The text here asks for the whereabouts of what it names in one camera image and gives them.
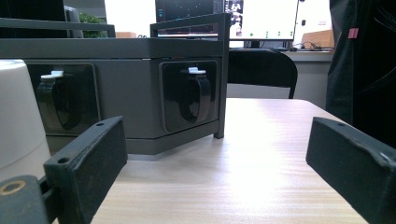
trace computer monitor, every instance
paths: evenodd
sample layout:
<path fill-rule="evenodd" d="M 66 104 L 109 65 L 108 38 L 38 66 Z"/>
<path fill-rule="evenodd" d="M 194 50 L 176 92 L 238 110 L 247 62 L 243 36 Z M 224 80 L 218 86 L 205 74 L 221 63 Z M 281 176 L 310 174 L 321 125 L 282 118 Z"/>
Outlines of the computer monitor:
<path fill-rule="evenodd" d="M 224 0 L 156 0 L 156 22 L 173 21 L 190 17 L 221 13 Z M 217 36 L 214 25 L 161 30 L 158 36 L 203 38 Z"/>
<path fill-rule="evenodd" d="M 230 40 L 293 41 L 299 0 L 225 1 L 225 11 L 232 14 Z"/>
<path fill-rule="evenodd" d="M 63 0 L 0 0 L 0 18 L 65 21 Z M 0 38 L 67 38 L 64 30 L 0 28 Z"/>

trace white wall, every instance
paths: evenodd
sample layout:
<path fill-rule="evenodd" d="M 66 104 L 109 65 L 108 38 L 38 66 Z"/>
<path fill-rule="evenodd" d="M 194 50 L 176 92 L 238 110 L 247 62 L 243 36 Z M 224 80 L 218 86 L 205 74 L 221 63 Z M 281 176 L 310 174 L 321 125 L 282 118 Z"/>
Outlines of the white wall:
<path fill-rule="evenodd" d="M 105 0 L 107 24 L 116 32 L 134 32 L 149 36 L 149 25 L 155 23 L 154 0 Z"/>

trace black office chair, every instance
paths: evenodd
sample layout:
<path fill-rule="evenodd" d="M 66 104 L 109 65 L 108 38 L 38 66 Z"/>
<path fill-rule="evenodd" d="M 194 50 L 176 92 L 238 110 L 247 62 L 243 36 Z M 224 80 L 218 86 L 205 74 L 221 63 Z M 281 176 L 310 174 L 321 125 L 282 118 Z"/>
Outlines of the black office chair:
<path fill-rule="evenodd" d="M 230 50 L 228 83 L 290 88 L 293 99 L 298 72 L 287 55 L 270 49 Z"/>

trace black plastic handle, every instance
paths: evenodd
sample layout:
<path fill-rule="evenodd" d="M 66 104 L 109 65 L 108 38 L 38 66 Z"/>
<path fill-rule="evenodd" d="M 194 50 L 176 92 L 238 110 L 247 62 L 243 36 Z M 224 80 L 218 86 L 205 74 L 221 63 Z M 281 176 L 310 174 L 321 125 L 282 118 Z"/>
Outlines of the black plastic handle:
<path fill-rule="evenodd" d="M 211 87 L 210 82 L 206 78 L 205 70 L 198 70 L 197 68 L 189 68 L 189 80 L 192 80 L 199 88 L 199 105 L 196 120 L 199 122 L 205 120 L 209 114 Z"/>
<path fill-rule="evenodd" d="M 116 37 L 115 26 L 109 24 L 95 24 L 95 23 L 69 22 L 69 21 L 35 21 L 35 20 L 0 18 L 0 27 L 46 29 L 46 30 L 106 31 L 108 37 Z"/>
<path fill-rule="evenodd" d="M 0 223 L 91 223 L 127 162 L 122 117 L 102 120 L 44 163 L 0 182 Z"/>
<path fill-rule="evenodd" d="M 41 78 L 37 101 L 41 117 L 50 129 L 70 130 L 79 124 L 81 104 L 73 76 Z"/>

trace monitor screen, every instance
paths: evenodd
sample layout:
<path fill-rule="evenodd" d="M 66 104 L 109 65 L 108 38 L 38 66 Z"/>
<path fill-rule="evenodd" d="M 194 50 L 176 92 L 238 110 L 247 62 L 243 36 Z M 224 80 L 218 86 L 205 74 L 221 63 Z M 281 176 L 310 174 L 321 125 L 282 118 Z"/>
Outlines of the monitor screen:
<path fill-rule="evenodd" d="M 173 21 L 224 11 L 223 0 L 156 0 L 156 21 Z M 216 36 L 213 25 L 194 26 L 159 31 L 159 36 L 169 37 L 207 37 Z"/>
<path fill-rule="evenodd" d="M 225 1 L 231 40 L 293 40 L 299 0 Z"/>

